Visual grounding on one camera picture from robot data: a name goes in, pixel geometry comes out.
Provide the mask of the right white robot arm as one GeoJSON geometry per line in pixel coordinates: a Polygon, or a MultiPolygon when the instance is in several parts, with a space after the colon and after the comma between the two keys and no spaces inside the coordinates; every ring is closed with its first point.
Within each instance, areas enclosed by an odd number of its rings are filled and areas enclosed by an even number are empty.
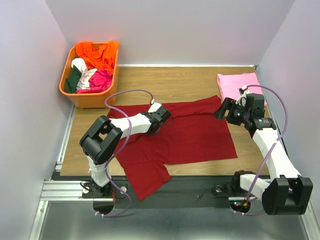
{"type": "Polygon", "coordinates": [[[265,99],[261,94],[250,93],[239,100],[229,97],[213,116],[225,119],[233,125],[244,125],[252,140],[258,146],[267,166],[270,182],[259,177],[259,173],[236,171],[230,182],[231,192],[245,194],[242,201],[231,207],[246,214],[250,206],[250,197],[256,197],[262,203],[268,215],[303,215],[311,197],[313,183],[303,177],[293,166],[282,144],[274,121],[265,117],[265,99]]]}

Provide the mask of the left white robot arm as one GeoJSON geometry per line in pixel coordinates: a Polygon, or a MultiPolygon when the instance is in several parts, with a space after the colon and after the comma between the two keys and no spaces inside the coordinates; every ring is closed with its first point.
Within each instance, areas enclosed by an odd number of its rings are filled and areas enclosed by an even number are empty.
{"type": "Polygon", "coordinates": [[[136,134],[155,134],[172,114],[160,103],[153,103],[146,112],[123,118],[99,116],[80,139],[80,146],[89,162],[92,191],[100,197],[111,193],[107,161],[114,158],[120,140],[136,134]]]}

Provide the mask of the dark red t shirt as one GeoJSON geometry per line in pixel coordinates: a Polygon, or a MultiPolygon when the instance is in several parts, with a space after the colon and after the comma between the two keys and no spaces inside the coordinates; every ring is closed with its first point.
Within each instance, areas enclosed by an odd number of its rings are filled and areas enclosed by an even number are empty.
{"type": "Polygon", "coordinates": [[[135,134],[116,157],[140,201],[171,179],[166,165],[234,159],[228,125],[213,116],[217,95],[192,102],[165,103],[173,120],[156,134],[135,134]]]}

